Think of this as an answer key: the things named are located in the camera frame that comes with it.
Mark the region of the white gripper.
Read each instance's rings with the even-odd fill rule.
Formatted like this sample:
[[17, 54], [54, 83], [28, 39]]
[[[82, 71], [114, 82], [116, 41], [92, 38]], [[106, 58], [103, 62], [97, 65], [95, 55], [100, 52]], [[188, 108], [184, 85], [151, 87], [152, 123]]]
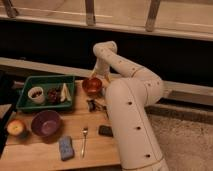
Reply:
[[110, 73], [110, 68], [109, 67], [100, 67], [100, 66], [96, 66], [94, 68], [94, 70], [92, 70], [91, 74], [90, 74], [90, 79], [91, 78], [95, 78], [96, 75], [101, 75], [104, 77], [104, 79], [110, 83], [110, 78], [108, 77]]

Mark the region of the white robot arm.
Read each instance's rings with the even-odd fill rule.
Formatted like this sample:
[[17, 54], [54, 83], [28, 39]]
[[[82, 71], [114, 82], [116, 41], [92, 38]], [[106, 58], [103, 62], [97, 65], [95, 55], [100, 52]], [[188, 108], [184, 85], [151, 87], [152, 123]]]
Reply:
[[159, 101], [162, 79], [148, 68], [117, 54], [114, 41], [93, 46], [97, 57], [93, 74], [107, 77], [113, 68], [122, 78], [105, 93], [107, 113], [117, 142], [122, 171], [169, 171], [145, 107]]

